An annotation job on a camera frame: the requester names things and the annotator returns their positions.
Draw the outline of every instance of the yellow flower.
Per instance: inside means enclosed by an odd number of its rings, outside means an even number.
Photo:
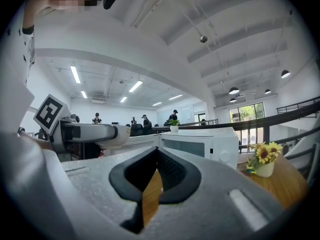
[[[265,143],[266,142],[262,142],[262,143],[259,143],[259,144],[253,144],[253,145],[250,145],[250,148],[257,150],[260,146],[265,145]]]
[[[256,150],[256,156],[259,158],[259,163],[266,163],[271,158],[269,154],[269,146],[261,144]]]
[[[271,153],[275,157],[278,157],[278,155],[281,154],[282,149],[283,149],[283,147],[278,145],[275,142],[269,143],[269,153]]]

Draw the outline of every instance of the flower vase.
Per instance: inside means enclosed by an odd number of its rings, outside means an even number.
[[[262,178],[268,178],[274,172],[274,168],[275,168],[275,162],[263,164],[258,169],[255,170],[255,175],[258,175]]]
[[[170,131],[176,133],[179,130],[178,125],[171,125],[170,126]]]

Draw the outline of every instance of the desk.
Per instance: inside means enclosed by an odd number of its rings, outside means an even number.
[[[304,198],[309,188],[305,178],[282,155],[279,155],[275,161],[274,171],[270,177],[262,178],[247,173],[245,173],[245,175],[272,193],[284,208]],[[142,213],[144,225],[146,225],[157,212],[161,188],[161,177],[158,171],[156,171],[143,192]]]
[[[247,173],[245,175],[272,193],[284,208],[303,199],[309,189],[305,178],[282,154],[274,162],[274,170],[270,177],[262,178]]]

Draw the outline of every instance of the person in black shirt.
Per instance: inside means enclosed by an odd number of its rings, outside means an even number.
[[[144,114],[142,116],[143,118],[143,135],[150,135],[152,134],[152,123],[151,121],[148,119],[148,117]]]
[[[174,111],[173,111],[173,113],[170,115],[170,117],[169,117],[169,120],[178,120],[178,116],[177,116],[177,114],[178,114],[178,111],[175,109]]]
[[[99,118],[99,113],[95,113],[95,118],[92,119],[93,124],[101,124],[101,119]]]
[[[137,121],[136,121],[136,119],[134,117],[132,117],[131,124],[132,125],[136,125],[137,124]]]

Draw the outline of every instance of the ceiling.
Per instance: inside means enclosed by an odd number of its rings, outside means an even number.
[[[91,10],[160,40],[200,74],[217,107],[229,102],[231,87],[245,94],[239,99],[242,102],[248,93],[255,92],[254,99],[263,97],[267,88],[272,95],[290,79],[280,78],[292,57],[296,22],[294,8],[286,0],[117,0],[108,11],[102,4]],[[200,36],[207,36],[208,42],[201,43]],[[112,103],[127,95],[138,79],[144,83],[131,93],[128,105],[152,107],[157,102],[165,105],[174,95],[187,96],[130,68],[57,57],[42,59],[74,97],[80,93],[71,64],[77,64],[82,88],[89,96],[103,95]],[[298,71],[292,69],[291,77]]]
[[[37,62],[46,66],[51,76],[60,82],[73,99],[83,99],[81,91],[85,91],[89,102],[94,100],[109,105],[158,108],[171,103],[169,98],[174,96],[182,94],[176,100],[191,97],[165,83],[111,65],[61,57],[40,57]],[[80,84],[75,81],[71,65],[76,66]],[[139,80],[143,84],[134,92],[129,92]],[[123,97],[127,97],[127,100],[120,103]]]

